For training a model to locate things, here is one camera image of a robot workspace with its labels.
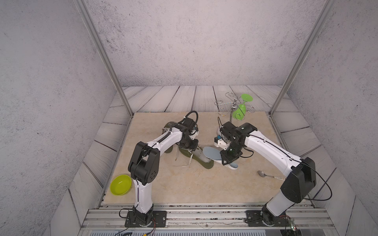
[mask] gray backdrop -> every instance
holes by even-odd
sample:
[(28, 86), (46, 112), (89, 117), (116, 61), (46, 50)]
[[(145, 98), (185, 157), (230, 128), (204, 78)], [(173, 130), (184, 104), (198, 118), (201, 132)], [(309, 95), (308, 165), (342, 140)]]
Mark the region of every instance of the gray backdrop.
[(85, 0), (122, 86), (281, 85), (324, 0)]
[(378, 2), (340, 0), (289, 96), (378, 222)]
[(115, 94), (72, 0), (0, 3), (0, 235), (42, 235)]

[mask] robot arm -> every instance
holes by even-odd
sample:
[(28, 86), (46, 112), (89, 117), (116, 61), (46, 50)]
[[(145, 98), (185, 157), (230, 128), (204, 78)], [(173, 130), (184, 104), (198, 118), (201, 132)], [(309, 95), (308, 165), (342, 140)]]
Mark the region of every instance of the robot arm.
[(260, 153), (275, 165), (287, 178), (280, 191), (262, 208), (263, 223), (274, 225), (280, 215), (303, 198), (315, 187), (315, 163), (310, 158), (301, 159), (289, 153), (265, 137), (256, 127), (244, 123), (235, 127), (227, 122), (221, 126), (222, 137), (215, 138), (215, 146), (223, 148), (220, 152), (222, 164), (226, 165), (237, 160), (243, 153), (243, 148), (249, 148)]
[[(188, 115), (195, 113), (196, 121), (188, 118)], [(198, 140), (198, 114), (196, 111), (189, 112), (183, 120), (178, 123), (169, 122), (169, 130), (156, 139), (144, 143), (139, 142), (135, 146), (128, 170), (131, 173), (135, 185), (135, 204), (130, 212), (130, 220), (140, 225), (148, 225), (153, 217), (152, 203), (152, 181), (159, 171), (160, 156), (173, 144), (181, 148), (194, 151), (197, 148)]]

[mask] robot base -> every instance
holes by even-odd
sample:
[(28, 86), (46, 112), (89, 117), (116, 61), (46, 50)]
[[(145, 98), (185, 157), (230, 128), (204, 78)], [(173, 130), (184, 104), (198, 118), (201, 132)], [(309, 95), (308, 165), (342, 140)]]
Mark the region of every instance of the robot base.
[[(156, 222), (156, 228), (163, 228), (166, 225), (167, 220), (167, 212), (166, 211), (153, 211), (152, 217), (155, 218)], [(129, 211), (127, 213), (127, 218), (125, 222), (125, 227), (131, 227), (131, 228), (141, 228), (141, 227), (149, 227), (153, 228), (154, 223), (151, 222), (148, 226), (141, 226), (137, 221), (134, 213), (132, 211)]]
[[(245, 211), (247, 215), (247, 224), (249, 227), (265, 227), (263, 223), (263, 219), (261, 218), (261, 211)], [(283, 219), (277, 219), (276, 223), (272, 225), (272, 227), (285, 227), (285, 225), (289, 228), (290, 222), (283, 218)]]

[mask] metal spoon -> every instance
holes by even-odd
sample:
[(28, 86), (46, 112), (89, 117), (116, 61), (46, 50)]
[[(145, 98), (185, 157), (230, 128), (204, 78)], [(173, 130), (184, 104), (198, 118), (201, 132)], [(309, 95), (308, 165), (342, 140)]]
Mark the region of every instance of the metal spoon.
[(261, 171), (261, 170), (258, 170), (257, 173), (258, 173), (261, 177), (268, 176), (268, 177), (272, 177), (272, 178), (275, 178), (275, 179), (286, 180), (286, 178), (281, 178), (281, 177), (273, 176), (273, 175), (267, 175), (267, 174), (264, 173), (264, 171)]

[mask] green bowl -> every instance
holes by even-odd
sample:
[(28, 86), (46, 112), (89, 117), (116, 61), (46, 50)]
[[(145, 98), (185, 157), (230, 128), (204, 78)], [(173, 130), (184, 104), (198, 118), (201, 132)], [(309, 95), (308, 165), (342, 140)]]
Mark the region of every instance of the green bowl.
[(131, 189), (131, 178), (126, 174), (117, 176), (110, 184), (110, 191), (113, 195), (121, 196)]

